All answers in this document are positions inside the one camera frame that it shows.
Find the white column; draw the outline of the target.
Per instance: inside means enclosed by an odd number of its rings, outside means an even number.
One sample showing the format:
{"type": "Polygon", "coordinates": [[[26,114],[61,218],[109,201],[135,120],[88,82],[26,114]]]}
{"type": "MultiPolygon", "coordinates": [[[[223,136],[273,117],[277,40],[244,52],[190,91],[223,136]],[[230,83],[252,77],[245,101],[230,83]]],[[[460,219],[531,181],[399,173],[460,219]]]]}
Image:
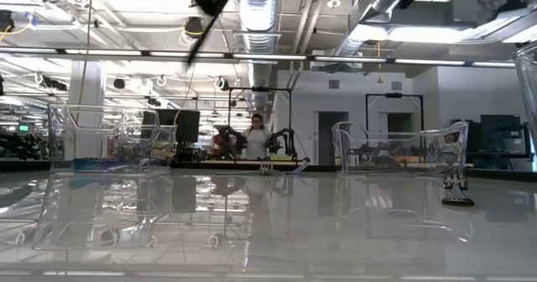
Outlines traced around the white column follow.
{"type": "MultiPolygon", "coordinates": [[[[107,86],[107,72],[98,61],[72,61],[70,69],[69,104],[102,106],[107,86]]],[[[68,131],[65,158],[99,158],[102,137],[94,130],[68,131]]]]}

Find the silver ventilation duct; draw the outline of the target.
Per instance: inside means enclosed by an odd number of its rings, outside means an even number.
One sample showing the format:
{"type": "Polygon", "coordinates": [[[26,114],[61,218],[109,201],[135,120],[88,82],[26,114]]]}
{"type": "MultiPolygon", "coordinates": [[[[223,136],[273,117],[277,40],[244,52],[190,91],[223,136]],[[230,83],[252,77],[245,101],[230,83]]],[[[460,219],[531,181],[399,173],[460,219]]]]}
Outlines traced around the silver ventilation duct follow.
{"type": "Polygon", "coordinates": [[[352,56],[364,42],[382,40],[381,31],[367,25],[366,21],[377,16],[390,20],[391,13],[398,7],[399,0],[357,0],[349,15],[349,30],[332,54],[352,56]]]}
{"type": "MultiPolygon", "coordinates": [[[[277,10],[279,0],[239,0],[239,17],[242,31],[254,34],[242,36],[244,48],[248,53],[274,54],[276,52],[276,37],[267,34],[277,28],[277,10]]],[[[250,87],[268,87],[272,65],[262,64],[259,60],[248,63],[248,83],[250,87]]],[[[249,91],[248,107],[260,112],[268,105],[267,93],[249,91]]]]}

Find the black computer monitor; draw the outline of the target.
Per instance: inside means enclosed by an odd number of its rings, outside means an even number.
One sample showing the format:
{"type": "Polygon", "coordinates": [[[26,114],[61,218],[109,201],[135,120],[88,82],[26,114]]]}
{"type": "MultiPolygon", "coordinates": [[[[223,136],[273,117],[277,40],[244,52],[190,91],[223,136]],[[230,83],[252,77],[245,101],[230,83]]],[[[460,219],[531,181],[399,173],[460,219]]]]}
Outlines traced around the black computer monitor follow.
{"type": "Polygon", "coordinates": [[[155,118],[158,118],[158,127],[175,133],[176,142],[196,143],[198,141],[201,118],[199,111],[156,109],[156,113],[143,113],[143,125],[153,124],[155,118]]]}

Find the person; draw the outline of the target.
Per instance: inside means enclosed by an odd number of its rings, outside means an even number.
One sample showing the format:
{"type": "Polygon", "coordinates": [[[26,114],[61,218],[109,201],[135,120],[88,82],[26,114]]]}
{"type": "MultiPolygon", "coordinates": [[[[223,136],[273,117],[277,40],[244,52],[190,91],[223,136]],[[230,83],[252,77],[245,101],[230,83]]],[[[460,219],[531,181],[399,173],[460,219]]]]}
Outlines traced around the person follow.
{"type": "Polygon", "coordinates": [[[263,116],[254,113],[251,117],[251,126],[242,134],[247,143],[242,150],[245,159],[263,159],[267,156],[265,143],[270,136],[270,132],[264,127],[263,116]]]}

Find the grey door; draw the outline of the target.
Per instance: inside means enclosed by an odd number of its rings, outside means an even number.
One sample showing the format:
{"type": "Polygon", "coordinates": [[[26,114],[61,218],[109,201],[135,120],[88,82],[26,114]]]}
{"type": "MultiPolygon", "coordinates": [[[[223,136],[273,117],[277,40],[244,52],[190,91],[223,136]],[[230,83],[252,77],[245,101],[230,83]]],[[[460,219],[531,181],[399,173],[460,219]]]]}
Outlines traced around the grey door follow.
{"type": "Polygon", "coordinates": [[[348,112],[318,112],[317,160],[319,165],[335,164],[332,127],[349,118],[348,112]]]}

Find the long ceiling light rail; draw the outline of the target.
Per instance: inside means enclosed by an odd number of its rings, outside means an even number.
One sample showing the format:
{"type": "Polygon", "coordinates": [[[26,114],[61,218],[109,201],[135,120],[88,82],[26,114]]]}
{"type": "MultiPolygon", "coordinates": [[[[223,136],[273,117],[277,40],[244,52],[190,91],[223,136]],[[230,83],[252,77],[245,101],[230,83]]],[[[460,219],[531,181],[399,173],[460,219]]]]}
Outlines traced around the long ceiling light rail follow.
{"type": "MultiPolygon", "coordinates": [[[[39,57],[71,60],[145,60],[161,62],[185,62],[189,54],[183,51],[156,50],[85,50],[85,49],[50,49],[40,47],[0,47],[0,55],[15,57],[39,57]]],[[[425,60],[386,57],[350,57],[334,55],[282,55],[254,54],[231,52],[200,52],[196,61],[252,61],[256,64],[267,62],[318,62],[344,64],[380,64],[380,65],[427,65],[427,66],[460,66],[472,68],[513,69],[512,61],[472,61],[472,60],[425,60]]]]}

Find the black fork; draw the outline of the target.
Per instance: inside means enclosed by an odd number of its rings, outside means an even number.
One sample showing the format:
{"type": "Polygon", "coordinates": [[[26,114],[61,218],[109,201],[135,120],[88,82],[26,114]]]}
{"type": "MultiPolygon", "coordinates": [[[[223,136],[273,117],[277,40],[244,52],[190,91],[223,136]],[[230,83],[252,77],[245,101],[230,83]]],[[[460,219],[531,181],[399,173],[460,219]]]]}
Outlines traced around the black fork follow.
{"type": "Polygon", "coordinates": [[[450,206],[474,206],[475,202],[466,194],[467,178],[460,166],[454,166],[444,172],[444,196],[441,202],[450,206]]]}

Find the black metal rig frame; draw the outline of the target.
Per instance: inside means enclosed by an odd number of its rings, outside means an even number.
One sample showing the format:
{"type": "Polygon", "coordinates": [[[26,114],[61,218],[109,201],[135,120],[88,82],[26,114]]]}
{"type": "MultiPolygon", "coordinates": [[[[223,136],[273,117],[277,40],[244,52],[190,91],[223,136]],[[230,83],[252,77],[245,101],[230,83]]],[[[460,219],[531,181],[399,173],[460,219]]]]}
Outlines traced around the black metal rig frame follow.
{"type": "Polygon", "coordinates": [[[387,92],[387,93],[367,93],[365,95],[365,119],[366,119],[366,127],[365,129],[367,131],[369,131],[369,108],[373,105],[373,102],[369,102],[369,98],[370,97],[384,97],[384,98],[392,98],[392,99],[397,99],[397,98],[403,98],[403,97],[406,97],[408,99],[410,99],[411,102],[414,103],[415,106],[417,106],[417,108],[419,108],[420,110],[420,130],[421,131],[424,131],[425,130],[425,111],[424,111],[424,105],[425,105],[425,101],[424,101],[424,96],[423,95],[417,95],[417,94],[403,94],[403,93],[399,93],[399,92],[387,92]],[[418,98],[419,101],[420,101],[420,104],[416,104],[414,102],[414,98],[418,98]]]}
{"type": "MultiPolygon", "coordinates": [[[[257,93],[266,93],[266,92],[280,92],[285,91],[289,95],[288,100],[288,113],[287,113],[287,128],[283,128],[278,132],[272,133],[269,128],[266,129],[270,132],[265,147],[267,148],[267,156],[263,159],[272,159],[274,157],[282,157],[283,160],[297,160],[298,154],[295,150],[295,131],[292,129],[292,94],[290,89],[279,89],[279,88],[269,88],[263,86],[257,86],[249,88],[251,92],[257,93]]],[[[246,139],[242,135],[243,133],[238,134],[237,136],[237,149],[240,152],[240,158],[245,159],[242,156],[242,150],[246,146],[246,139]]]]}

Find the dark shelf unit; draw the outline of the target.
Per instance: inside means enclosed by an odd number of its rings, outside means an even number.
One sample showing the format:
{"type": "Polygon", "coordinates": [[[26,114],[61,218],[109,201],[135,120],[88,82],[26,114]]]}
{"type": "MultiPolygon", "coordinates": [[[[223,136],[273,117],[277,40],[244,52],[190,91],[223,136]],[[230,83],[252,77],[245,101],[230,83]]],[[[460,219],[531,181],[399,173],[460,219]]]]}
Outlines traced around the dark shelf unit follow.
{"type": "Polygon", "coordinates": [[[484,170],[532,171],[534,151],[529,125],[519,115],[481,114],[467,119],[467,167],[484,170]]]}

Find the black ceiling device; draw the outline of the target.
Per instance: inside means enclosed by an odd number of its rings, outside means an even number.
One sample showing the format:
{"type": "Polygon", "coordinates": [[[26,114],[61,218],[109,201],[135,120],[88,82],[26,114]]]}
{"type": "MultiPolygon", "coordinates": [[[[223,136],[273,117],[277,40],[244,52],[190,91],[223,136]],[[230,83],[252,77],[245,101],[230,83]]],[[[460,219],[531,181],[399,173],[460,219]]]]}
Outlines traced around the black ceiling device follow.
{"type": "Polygon", "coordinates": [[[201,17],[188,17],[184,31],[187,36],[193,39],[201,37],[205,32],[201,17]]]}

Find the clear plastic bin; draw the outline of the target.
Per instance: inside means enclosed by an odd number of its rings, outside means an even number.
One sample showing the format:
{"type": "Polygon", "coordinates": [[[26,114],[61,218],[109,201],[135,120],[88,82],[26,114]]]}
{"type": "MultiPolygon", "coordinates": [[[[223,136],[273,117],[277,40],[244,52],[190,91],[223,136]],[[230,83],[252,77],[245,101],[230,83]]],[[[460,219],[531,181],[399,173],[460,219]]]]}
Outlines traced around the clear plastic bin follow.
{"type": "Polygon", "coordinates": [[[373,133],[356,122],[332,129],[336,169],[344,175],[368,173],[459,173],[466,163],[468,124],[414,133],[373,133]]]}
{"type": "Polygon", "coordinates": [[[50,170],[71,173],[148,173],[168,170],[175,154],[175,133],[154,123],[143,125],[143,113],[153,109],[80,104],[49,105],[50,170]],[[72,160],[65,158],[65,138],[68,131],[94,130],[102,137],[99,158],[144,162],[140,171],[78,171],[73,170],[72,160]]]}
{"type": "Polygon", "coordinates": [[[525,45],[513,55],[529,123],[533,146],[537,153],[537,41],[525,45]]]}

